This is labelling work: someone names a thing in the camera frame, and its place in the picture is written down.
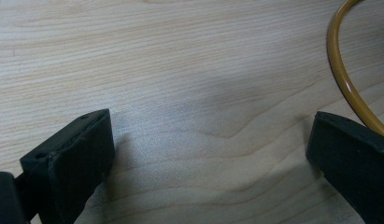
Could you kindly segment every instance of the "tabletop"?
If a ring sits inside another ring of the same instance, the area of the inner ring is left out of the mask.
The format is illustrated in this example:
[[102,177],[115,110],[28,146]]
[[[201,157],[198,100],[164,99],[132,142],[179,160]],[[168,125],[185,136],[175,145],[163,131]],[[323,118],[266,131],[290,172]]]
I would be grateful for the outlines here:
[[[358,120],[326,54],[342,3],[0,1],[0,171],[109,108],[116,160],[77,223],[363,223],[305,156],[317,111]],[[384,122],[384,0],[340,41]]]

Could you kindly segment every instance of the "wire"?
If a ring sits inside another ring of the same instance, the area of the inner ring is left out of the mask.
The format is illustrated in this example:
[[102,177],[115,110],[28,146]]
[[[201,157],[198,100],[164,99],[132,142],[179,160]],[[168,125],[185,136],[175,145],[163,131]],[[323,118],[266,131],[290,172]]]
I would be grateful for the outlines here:
[[349,79],[346,68],[340,54],[339,48],[339,29],[340,23],[348,10],[359,0],[347,0],[341,8],[337,10],[332,18],[328,31],[328,55],[329,61],[334,72],[340,90],[343,92],[348,103],[354,109],[355,113],[360,117],[364,124],[371,130],[384,136],[384,124],[369,109],[367,104],[361,98]]

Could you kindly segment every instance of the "yellow tube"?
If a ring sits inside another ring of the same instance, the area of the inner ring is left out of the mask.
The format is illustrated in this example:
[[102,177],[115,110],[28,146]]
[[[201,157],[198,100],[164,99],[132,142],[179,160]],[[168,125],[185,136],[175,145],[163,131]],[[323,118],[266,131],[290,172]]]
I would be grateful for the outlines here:
[[354,85],[352,85],[340,54],[340,23],[347,11],[358,1],[359,0],[347,0],[343,6],[337,10],[332,18],[329,26],[327,46],[329,61],[337,84],[346,97],[348,103],[354,109],[355,113],[368,128],[384,136],[384,124],[375,116],[372,110],[369,109],[363,98],[361,98],[360,94],[355,89]]

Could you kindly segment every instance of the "wooden table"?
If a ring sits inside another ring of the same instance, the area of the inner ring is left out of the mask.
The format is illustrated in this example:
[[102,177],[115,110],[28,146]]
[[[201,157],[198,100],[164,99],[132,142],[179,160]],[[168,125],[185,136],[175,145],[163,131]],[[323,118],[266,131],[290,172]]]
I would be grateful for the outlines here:
[[[0,170],[110,108],[117,159],[77,223],[363,223],[305,157],[318,110],[357,119],[326,55],[342,2],[0,1]],[[341,49],[384,122],[384,0]]]

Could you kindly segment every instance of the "black object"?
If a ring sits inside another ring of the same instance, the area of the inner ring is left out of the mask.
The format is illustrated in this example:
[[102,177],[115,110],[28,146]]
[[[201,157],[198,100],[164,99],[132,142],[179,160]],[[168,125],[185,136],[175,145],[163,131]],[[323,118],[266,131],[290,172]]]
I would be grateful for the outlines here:
[[384,223],[384,137],[318,112],[306,152],[365,223]]
[[74,223],[114,156],[108,109],[75,119],[20,159],[14,181],[0,172],[0,223],[25,224],[37,213],[42,223]]

